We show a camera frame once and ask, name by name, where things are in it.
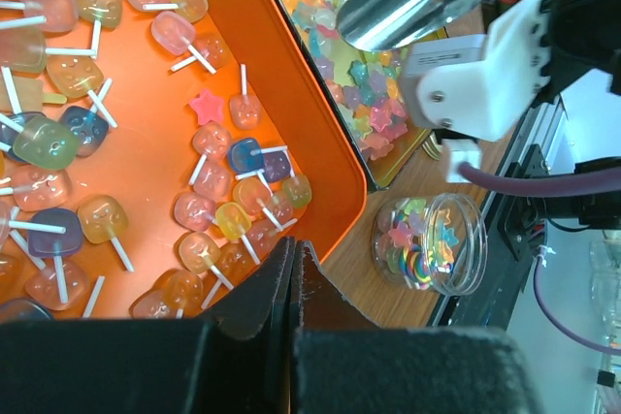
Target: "clear plastic jar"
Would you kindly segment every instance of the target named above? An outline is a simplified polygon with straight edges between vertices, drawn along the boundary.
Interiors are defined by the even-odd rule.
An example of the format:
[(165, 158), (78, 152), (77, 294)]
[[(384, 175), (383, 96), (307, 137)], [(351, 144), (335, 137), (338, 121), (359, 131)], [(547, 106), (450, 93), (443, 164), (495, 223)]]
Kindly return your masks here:
[(389, 201), (377, 214), (372, 242), (386, 280), (410, 289), (465, 296), (485, 272), (485, 224), (465, 195)]

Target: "orange tray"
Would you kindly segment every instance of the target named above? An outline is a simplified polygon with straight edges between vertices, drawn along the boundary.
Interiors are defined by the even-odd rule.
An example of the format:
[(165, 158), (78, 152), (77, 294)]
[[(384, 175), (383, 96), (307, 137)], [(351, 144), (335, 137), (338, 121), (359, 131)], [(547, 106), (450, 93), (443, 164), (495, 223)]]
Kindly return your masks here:
[[(119, 127), (94, 155), (78, 159), (69, 168), (74, 194), (65, 207), (75, 208), (91, 193), (116, 197), (130, 217), (130, 227), (119, 239), (136, 272), (123, 270), (108, 243), (86, 243), (73, 256), (92, 282), (98, 274), (107, 277), (93, 317), (127, 317), (131, 303), (151, 289), (162, 273), (181, 268), (176, 243), (187, 231), (174, 221), (172, 206), (178, 193), (188, 190), (187, 180), (198, 158), (191, 147), (198, 124), (187, 104), (206, 87), (227, 102), (239, 94), (239, 63), (247, 65), (250, 92), (257, 94), (269, 117), (259, 129), (241, 132), (226, 111), (225, 125), (234, 139), (252, 136), (263, 146), (286, 143), (296, 171), (307, 175), (312, 185), (313, 200), (306, 212), (296, 211), (300, 221), (288, 234), (311, 240), (323, 260), (364, 207), (364, 175), (273, 0), (209, 3), (209, 16), (195, 24), (197, 31), (217, 30), (235, 57), (215, 76), (198, 64), (169, 74), (179, 58), (152, 39), (150, 23), (155, 14), (136, 12), (127, 2), (120, 26), (102, 31), (97, 65), (114, 80), (106, 105)], [(48, 43), (86, 48), (91, 28), (81, 20), (72, 33), (48, 37)], [(45, 74), (41, 78), (47, 81)], [(48, 82), (46, 87), (53, 90)], [(61, 112), (46, 107), (52, 117)], [(216, 228), (209, 234), (225, 242)], [(23, 255), (10, 241), (5, 252)], [(28, 263), (22, 282), (34, 271)], [(214, 283), (212, 275), (206, 278), (208, 289)], [(216, 295), (214, 302), (221, 296)], [(84, 296), (55, 315), (79, 316), (86, 300)]]

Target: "orange bin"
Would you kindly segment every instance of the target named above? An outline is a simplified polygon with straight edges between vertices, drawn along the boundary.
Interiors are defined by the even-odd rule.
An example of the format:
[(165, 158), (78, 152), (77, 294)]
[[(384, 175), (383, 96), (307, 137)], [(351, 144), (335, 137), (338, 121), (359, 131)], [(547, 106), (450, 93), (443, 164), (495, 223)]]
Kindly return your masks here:
[[(131, 11), (126, 3), (124, 9), (124, 18), (145, 15)], [(167, 230), (173, 228), (167, 226), (172, 224), (173, 200), (179, 192), (187, 191), (187, 178), (197, 159), (191, 147), (197, 124), (186, 104), (197, 90), (204, 87), (215, 94), (220, 91), (219, 95), (230, 95), (231, 86), (239, 84), (239, 63), (246, 64), (248, 83), (268, 114), (270, 127), (276, 128), (272, 129), (272, 133), (279, 135), (279, 138), (274, 143), (284, 141), (289, 146), (296, 170), (304, 173), (312, 186), (312, 202), (288, 234), (297, 239), (311, 240), (318, 257), (324, 260), (364, 208), (364, 174), (274, 0), (209, 0), (209, 16), (208, 24), (217, 28), (235, 58), (234, 63), (227, 65), (230, 69), (222, 72), (224, 84), (217, 79), (218, 75), (201, 83), (201, 77), (206, 72), (197, 71), (198, 65), (188, 67), (194, 68), (192, 71), (186, 69), (177, 72), (173, 78), (167, 77), (164, 73), (167, 68), (151, 56), (165, 55), (165, 52), (154, 52), (159, 46), (150, 37), (147, 27), (143, 26), (141, 42), (134, 44), (124, 44), (129, 41), (116, 30), (107, 32), (104, 28), (102, 32), (97, 63), (100, 65), (101, 60), (100, 66), (104, 69), (105, 65), (106, 75), (116, 82), (123, 82), (123, 94), (116, 98), (121, 99), (122, 103), (113, 99), (111, 111), (117, 111), (115, 117), (119, 120), (119, 129), (121, 121), (131, 121), (129, 126), (132, 131), (116, 135), (112, 130), (109, 135), (109, 138), (116, 138), (114, 154), (117, 154), (119, 161), (116, 167), (114, 154), (98, 162), (98, 154), (95, 153), (74, 163), (82, 164), (77, 169), (80, 173), (89, 172), (96, 176), (91, 177), (92, 186), (77, 187), (79, 196), (74, 195), (75, 199), (66, 207), (75, 208), (77, 202), (90, 192), (122, 193), (120, 197), (130, 200), (134, 215), (128, 208), (130, 230), (126, 236), (130, 238), (121, 240), (129, 249), (130, 257), (132, 249), (142, 250), (144, 255), (146, 245), (153, 257), (140, 258), (141, 266), (146, 271), (141, 272), (137, 268), (134, 275), (138, 276), (135, 278), (114, 283), (108, 283), (113, 281), (108, 280), (94, 316), (126, 316), (118, 311), (115, 300), (123, 300), (125, 309), (127, 303), (132, 301), (131, 296), (135, 299), (152, 286), (162, 268), (181, 268), (181, 263), (175, 260), (174, 246), (163, 238), (170, 233)], [(78, 32), (72, 33), (72, 44), (62, 43), (61, 38), (48, 37), (49, 44), (54, 47), (62, 44), (65, 47), (85, 48), (89, 31), (90, 25), (86, 23), (80, 26)], [(106, 43), (114, 46), (106, 49)], [(135, 86), (132, 86), (132, 79), (136, 82)], [(172, 106), (175, 106), (173, 109), (179, 108), (179, 114), (171, 111)], [(47, 114), (57, 115), (53, 111)], [(241, 134), (234, 133), (233, 136), (236, 138)], [(253, 135), (248, 132), (243, 136)], [(175, 173), (172, 180), (170, 176), (162, 176), (169, 172)], [(145, 199), (145, 193), (137, 192), (141, 191), (140, 183), (127, 183), (128, 179), (137, 178), (146, 184), (145, 192), (152, 195), (150, 199)], [(154, 210), (150, 203), (155, 203), (157, 209)], [(145, 207), (142, 215), (136, 214), (140, 206)], [(154, 214), (156, 211), (167, 217), (162, 220), (162, 216)], [(101, 247), (112, 248), (108, 244), (89, 244), (77, 259), (89, 272), (91, 282), (97, 274), (110, 272), (116, 276), (122, 271), (119, 261), (109, 260), (109, 250), (105, 252), (105, 260), (102, 259)], [(147, 259), (153, 262), (152, 268), (148, 267)], [(82, 310), (83, 303), (76, 309), (62, 312), (61, 316), (77, 316)]]

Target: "wooden surface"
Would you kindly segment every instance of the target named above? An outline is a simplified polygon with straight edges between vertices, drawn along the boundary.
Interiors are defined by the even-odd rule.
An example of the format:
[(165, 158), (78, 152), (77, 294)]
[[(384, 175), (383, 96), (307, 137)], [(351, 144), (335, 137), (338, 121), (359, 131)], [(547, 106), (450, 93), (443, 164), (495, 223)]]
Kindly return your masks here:
[[(460, 18), (449, 27), (450, 37), (483, 32), (480, 12)], [(501, 142), (482, 143), (485, 172), (494, 173), (499, 166), (511, 135)], [(369, 196), (365, 211), (343, 242), (326, 259), (323, 269), (341, 292), (361, 312), (382, 327), (422, 327), (427, 325), (438, 295), (433, 291), (411, 291), (386, 283), (372, 259), (371, 231), (376, 214), (383, 204), (395, 198), (430, 196), (440, 193), (463, 193), (480, 205), (486, 192), (472, 185), (447, 184), (438, 162), (419, 149), (404, 166), (387, 191)]]

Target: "screw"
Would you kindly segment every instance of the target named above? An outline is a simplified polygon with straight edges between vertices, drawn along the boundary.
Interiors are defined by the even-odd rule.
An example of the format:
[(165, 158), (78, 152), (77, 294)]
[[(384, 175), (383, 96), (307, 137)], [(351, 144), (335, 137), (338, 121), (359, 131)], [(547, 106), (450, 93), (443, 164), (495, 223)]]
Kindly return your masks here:
[(429, 96), (433, 102), (442, 102), (444, 100), (444, 93), (442, 91), (434, 91)]

